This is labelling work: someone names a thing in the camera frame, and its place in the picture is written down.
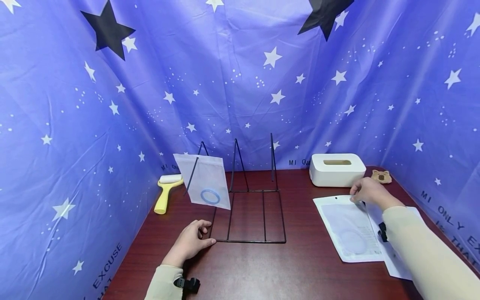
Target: beige sleeve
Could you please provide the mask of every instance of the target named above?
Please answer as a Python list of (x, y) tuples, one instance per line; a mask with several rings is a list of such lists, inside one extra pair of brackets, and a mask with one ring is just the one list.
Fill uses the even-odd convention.
[(171, 265), (157, 267), (145, 300), (181, 300), (183, 290), (173, 285), (173, 281), (182, 277), (183, 270)]
[(395, 206), (383, 218), (388, 241), (425, 300), (480, 299), (480, 280), (415, 213)]

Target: reddish-brown tabletop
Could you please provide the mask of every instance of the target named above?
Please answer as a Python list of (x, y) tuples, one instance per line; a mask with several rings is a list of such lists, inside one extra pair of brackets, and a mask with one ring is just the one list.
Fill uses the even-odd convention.
[[(368, 168), (366, 176), (371, 175)], [(247, 172), (250, 189), (274, 189), (269, 171)], [(219, 242), (185, 265), (185, 274), (201, 281), (196, 300), (396, 300), (421, 299), (413, 283), (390, 277), (383, 262), (347, 264), (338, 257), (313, 198), (348, 194), (343, 188), (312, 185), (308, 170), (278, 171), (287, 234), (285, 244)], [(394, 180), (385, 186), (398, 199), (416, 206)], [(234, 190), (245, 189), (235, 173)], [(165, 215), (150, 211), (115, 275), (105, 300), (140, 300), (145, 297), (155, 268), (160, 265), (181, 230), (195, 219), (212, 220), (214, 208), (191, 204), (185, 187), (170, 194)], [(231, 240), (263, 240), (262, 193), (235, 193)], [(278, 196), (264, 194), (268, 240), (283, 239)], [(453, 245), (421, 212), (427, 225), (453, 249)], [(225, 239), (229, 211), (217, 209), (212, 237)]]

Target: metal wire frame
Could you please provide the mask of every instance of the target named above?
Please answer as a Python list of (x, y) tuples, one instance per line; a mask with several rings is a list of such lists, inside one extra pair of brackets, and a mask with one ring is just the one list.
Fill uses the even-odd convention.
[[(200, 154), (200, 152), (202, 150), (202, 147), (205, 149), (205, 153), (207, 154), (207, 156), (209, 156), (207, 148), (206, 148), (205, 143), (203, 141), (200, 143), (200, 148), (198, 149), (197, 154)], [(274, 190), (254, 190), (254, 191), (252, 191), (252, 190), (250, 190), (250, 188), (248, 186), (247, 174), (245, 172), (245, 167), (243, 165), (243, 160), (241, 158), (240, 147), (239, 147), (237, 139), (235, 139), (235, 143), (233, 145), (232, 177), (231, 177), (231, 180), (230, 180), (230, 188), (228, 190), (229, 193), (232, 193), (232, 206), (230, 208), (230, 217), (228, 218), (227, 239), (226, 240), (216, 240), (217, 242), (255, 243), (255, 244), (285, 244), (287, 242), (287, 233), (285, 231), (285, 221), (284, 221), (284, 217), (283, 217), (282, 198), (280, 196), (280, 190), (278, 189), (278, 179), (277, 179), (277, 174), (276, 174), (276, 161), (275, 161), (275, 149), (274, 149), (274, 145), (273, 145), (273, 135), (271, 133), (270, 133), (270, 149), (271, 149), (270, 152), (271, 152), (272, 181), (275, 180), (275, 189)], [(238, 151), (239, 158), (240, 158), (240, 163), (241, 163), (241, 167), (242, 167), (242, 171), (243, 171), (243, 176), (245, 178), (245, 184), (247, 186), (246, 191), (233, 191), (232, 190), (233, 189), (233, 178), (234, 178), (234, 175), (235, 175), (235, 158), (236, 158), (236, 155), (237, 155), (237, 151)], [(192, 174), (190, 175), (190, 180), (188, 181), (187, 190), (185, 191), (185, 194), (188, 192), (188, 188), (190, 187), (190, 183), (192, 181), (193, 173), (195, 172), (195, 167), (197, 166), (197, 162), (198, 162), (198, 157), (195, 160), (195, 164), (193, 165)], [(251, 193), (251, 192), (261, 192), (262, 193), (262, 208), (263, 208), (263, 216), (264, 216), (264, 240), (230, 240), (229, 239), (230, 238), (230, 226), (231, 226), (231, 223), (232, 223), (232, 214), (233, 214), (233, 204), (234, 204), (234, 200), (235, 200), (235, 193)], [(282, 215), (283, 240), (267, 240), (266, 221), (265, 221), (265, 193), (267, 193), (267, 192), (274, 192), (274, 193), (278, 194), (278, 201), (280, 203), (280, 213)], [(213, 216), (212, 216), (212, 226), (210, 227), (210, 234), (208, 236), (209, 238), (212, 235), (213, 225), (214, 225), (214, 221), (215, 221), (215, 215), (216, 215), (216, 207), (214, 209)]]

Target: white paper sheet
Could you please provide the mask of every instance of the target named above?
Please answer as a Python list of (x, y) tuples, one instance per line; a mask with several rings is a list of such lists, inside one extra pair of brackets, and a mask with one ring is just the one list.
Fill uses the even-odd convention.
[[(419, 211), (415, 207), (407, 208), (413, 211), (423, 221)], [(372, 225), (373, 231), (378, 232), (380, 230), (378, 224), (383, 222), (381, 209), (378, 208), (376, 205), (367, 204), (367, 212), (370, 217), (370, 223)], [(407, 267), (405, 267), (401, 257), (396, 253), (392, 245), (389, 242), (383, 242), (382, 239), (378, 236), (378, 234), (376, 234), (376, 237), (379, 247), (382, 250), (382, 254), (384, 256), (385, 266), (387, 267), (390, 276), (412, 280), (412, 274), (407, 269)]]
[(384, 260), (363, 204), (352, 203), (348, 195), (316, 198), (313, 201), (343, 262)]

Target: clear plastic bag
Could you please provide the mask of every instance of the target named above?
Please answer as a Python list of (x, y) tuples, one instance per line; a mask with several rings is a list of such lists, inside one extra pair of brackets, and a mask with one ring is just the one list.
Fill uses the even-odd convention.
[(190, 181), (193, 166), (195, 166), (198, 157), (188, 189), (188, 195), (192, 203), (230, 210), (230, 197), (222, 158), (189, 154), (174, 154), (173, 156), (183, 176), (185, 186)]

